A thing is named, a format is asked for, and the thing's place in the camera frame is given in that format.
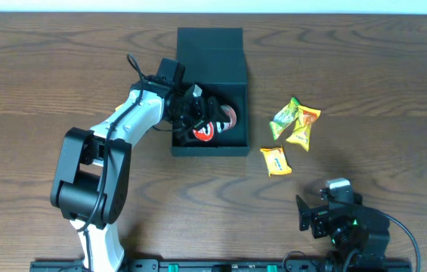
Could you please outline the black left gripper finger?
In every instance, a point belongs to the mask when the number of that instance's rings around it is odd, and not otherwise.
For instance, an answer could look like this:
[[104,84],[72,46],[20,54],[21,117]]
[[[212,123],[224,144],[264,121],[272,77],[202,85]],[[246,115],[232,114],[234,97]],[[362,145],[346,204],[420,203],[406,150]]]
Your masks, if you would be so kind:
[[208,122],[230,122],[230,117],[226,112],[221,108],[221,105],[218,103],[218,100],[211,96],[206,101],[206,120]]
[[175,132],[175,138],[180,145],[209,142],[214,138],[214,136],[215,126],[212,122],[209,122],[202,128],[185,128]]

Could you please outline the red Pringles can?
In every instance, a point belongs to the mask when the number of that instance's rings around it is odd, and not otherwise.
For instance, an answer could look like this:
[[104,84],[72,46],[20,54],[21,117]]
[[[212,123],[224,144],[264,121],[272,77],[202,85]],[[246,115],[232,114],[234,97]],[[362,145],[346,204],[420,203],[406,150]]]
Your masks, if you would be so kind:
[[210,122],[200,130],[193,130],[193,136],[200,141],[211,141],[214,136],[232,129],[237,124],[237,114],[235,110],[228,105],[221,105],[221,109],[229,117],[228,122]]

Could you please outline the orange Le-mond biscuit packet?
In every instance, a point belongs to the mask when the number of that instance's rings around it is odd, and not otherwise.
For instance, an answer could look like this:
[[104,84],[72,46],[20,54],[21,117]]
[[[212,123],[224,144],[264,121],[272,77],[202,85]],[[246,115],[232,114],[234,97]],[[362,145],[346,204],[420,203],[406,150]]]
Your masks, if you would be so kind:
[[261,148],[260,152],[265,158],[269,176],[288,175],[292,173],[292,169],[286,161],[285,153],[282,147]]

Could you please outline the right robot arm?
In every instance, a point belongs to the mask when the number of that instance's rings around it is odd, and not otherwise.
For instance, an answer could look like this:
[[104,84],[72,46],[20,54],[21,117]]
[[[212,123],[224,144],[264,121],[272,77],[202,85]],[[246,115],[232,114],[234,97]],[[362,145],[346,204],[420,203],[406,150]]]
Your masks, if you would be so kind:
[[318,271],[388,271],[385,250],[390,241],[389,220],[355,199],[340,200],[325,193],[327,204],[311,208],[296,196],[299,229],[315,239],[328,237],[335,250],[316,265]]

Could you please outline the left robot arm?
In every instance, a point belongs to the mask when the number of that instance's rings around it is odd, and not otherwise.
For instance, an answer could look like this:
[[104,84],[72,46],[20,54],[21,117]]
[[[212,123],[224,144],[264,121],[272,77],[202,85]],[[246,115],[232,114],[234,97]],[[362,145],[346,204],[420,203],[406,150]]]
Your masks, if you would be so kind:
[[127,197],[132,149],[162,121],[184,142],[207,142],[233,128],[237,114],[197,84],[184,85],[185,68],[162,59],[154,75],[138,74],[127,100],[88,130],[73,127],[64,136],[51,187],[51,204],[60,209],[79,235],[85,257],[64,271],[118,271],[125,250],[116,220]]

